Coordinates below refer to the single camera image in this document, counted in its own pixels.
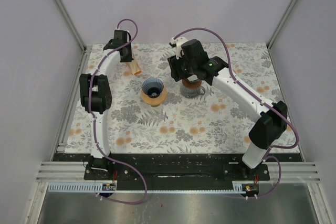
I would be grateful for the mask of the coffee filter paper pack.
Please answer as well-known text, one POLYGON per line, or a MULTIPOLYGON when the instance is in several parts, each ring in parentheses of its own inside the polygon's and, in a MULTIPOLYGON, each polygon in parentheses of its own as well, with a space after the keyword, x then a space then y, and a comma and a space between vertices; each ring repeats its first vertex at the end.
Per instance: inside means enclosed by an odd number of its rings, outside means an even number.
POLYGON ((139 67, 136 59, 132 59, 132 61, 126 63, 129 71, 131 72, 132 75, 137 75, 142 72, 141 68, 139 67))

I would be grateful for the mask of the grey glass server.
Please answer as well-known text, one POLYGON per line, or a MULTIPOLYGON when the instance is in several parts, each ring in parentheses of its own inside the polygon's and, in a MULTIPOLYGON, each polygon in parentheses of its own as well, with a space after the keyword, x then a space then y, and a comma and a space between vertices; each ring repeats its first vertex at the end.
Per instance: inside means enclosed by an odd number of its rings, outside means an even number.
POLYGON ((195 89, 192 89, 192 88, 188 88, 184 85, 181 85, 180 93, 181 93, 182 96, 184 96, 186 98, 195 98, 197 96, 204 95, 205 94, 205 88, 203 86, 199 86, 195 89))

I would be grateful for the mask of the blue plastic dripper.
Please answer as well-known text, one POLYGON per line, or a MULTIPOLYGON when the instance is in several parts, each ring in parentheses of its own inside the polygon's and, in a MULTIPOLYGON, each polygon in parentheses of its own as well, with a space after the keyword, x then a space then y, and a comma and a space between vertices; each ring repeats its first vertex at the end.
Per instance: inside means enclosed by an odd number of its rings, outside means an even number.
POLYGON ((163 91, 164 84, 158 78, 149 78, 142 83, 142 91, 150 98, 158 97, 163 91))

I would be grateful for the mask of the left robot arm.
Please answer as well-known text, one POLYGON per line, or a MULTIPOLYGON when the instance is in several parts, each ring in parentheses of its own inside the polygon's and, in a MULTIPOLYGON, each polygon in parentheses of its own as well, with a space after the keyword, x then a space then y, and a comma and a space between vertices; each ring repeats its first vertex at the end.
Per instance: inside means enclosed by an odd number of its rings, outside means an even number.
POLYGON ((132 59, 130 40, 131 35, 127 30, 116 29, 113 38, 103 48, 103 57, 96 70, 79 77, 81 106, 91 116, 92 150, 86 167, 86 179, 90 176, 109 179, 114 173, 113 162, 108 159, 111 150, 107 115, 112 105, 108 75, 118 63, 132 59))

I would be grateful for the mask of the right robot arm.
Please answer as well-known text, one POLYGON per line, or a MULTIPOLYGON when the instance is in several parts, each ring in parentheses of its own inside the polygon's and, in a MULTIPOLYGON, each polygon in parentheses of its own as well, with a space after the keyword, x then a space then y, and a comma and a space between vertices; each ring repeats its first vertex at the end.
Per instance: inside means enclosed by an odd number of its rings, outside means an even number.
POLYGON ((172 38, 169 44, 176 50, 176 54, 168 58, 175 81, 197 76, 228 95, 255 123, 248 133, 251 143, 242 157, 244 164, 239 166, 240 176, 252 179, 271 144, 287 128, 287 105, 283 101, 273 103, 232 75, 228 63, 221 57, 210 58, 199 40, 179 37, 172 38))

